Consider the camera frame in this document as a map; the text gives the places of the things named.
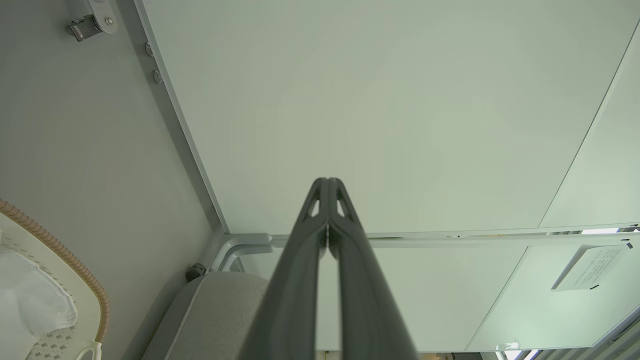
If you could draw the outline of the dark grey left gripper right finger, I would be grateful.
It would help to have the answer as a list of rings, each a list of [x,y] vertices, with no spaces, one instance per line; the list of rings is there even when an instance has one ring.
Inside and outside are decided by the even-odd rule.
[[[411,340],[345,185],[328,181],[327,243],[338,262],[342,358],[416,360]]]

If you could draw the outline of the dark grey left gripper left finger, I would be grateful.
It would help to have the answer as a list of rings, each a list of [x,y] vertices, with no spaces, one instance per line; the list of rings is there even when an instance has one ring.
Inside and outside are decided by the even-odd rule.
[[[317,178],[243,342],[241,360],[313,360],[319,259],[326,247],[329,180]]]

